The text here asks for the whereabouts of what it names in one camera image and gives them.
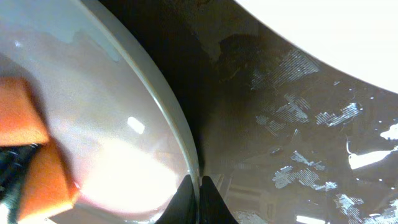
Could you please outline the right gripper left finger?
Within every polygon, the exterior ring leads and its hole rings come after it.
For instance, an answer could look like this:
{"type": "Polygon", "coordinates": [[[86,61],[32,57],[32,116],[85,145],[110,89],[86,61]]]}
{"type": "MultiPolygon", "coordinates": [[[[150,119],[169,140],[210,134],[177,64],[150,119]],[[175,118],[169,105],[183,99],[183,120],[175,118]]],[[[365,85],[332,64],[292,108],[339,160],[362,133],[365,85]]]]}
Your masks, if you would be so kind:
{"type": "Polygon", "coordinates": [[[190,175],[186,175],[176,194],[155,224],[196,224],[197,202],[190,175]]]}

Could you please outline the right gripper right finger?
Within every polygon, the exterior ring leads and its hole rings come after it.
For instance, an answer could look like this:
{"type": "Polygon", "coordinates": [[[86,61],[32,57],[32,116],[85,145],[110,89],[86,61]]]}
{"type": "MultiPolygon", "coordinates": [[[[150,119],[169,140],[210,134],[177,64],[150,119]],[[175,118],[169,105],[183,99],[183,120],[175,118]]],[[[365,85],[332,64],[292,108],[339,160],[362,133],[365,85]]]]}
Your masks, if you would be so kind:
{"type": "Polygon", "coordinates": [[[209,176],[200,187],[200,224],[238,224],[209,176]]]}

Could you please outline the grey-white plate with sauce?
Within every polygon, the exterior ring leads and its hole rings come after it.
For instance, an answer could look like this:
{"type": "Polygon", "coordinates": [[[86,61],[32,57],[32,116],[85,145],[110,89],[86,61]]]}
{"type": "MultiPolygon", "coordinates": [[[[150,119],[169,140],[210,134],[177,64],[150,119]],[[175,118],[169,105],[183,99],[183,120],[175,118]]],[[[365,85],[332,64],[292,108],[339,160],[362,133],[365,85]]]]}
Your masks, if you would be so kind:
{"type": "Polygon", "coordinates": [[[79,195],[37,223],[156,223],[198,160],[157,65],[98,1],[2,1],[1,78],[23,78],[79,195]]]}

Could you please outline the orange green scrub sponge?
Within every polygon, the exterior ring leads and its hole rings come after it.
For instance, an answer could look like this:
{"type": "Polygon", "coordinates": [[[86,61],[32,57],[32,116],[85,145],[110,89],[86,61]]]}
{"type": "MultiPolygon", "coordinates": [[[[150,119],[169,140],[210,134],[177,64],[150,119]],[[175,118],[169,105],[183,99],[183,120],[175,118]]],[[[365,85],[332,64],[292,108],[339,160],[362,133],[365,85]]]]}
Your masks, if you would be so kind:
{"type": "Polygon", "coordinates": [[[37,223],[79,195],[23,78],[1,78],[1,223],[37,223]]]}

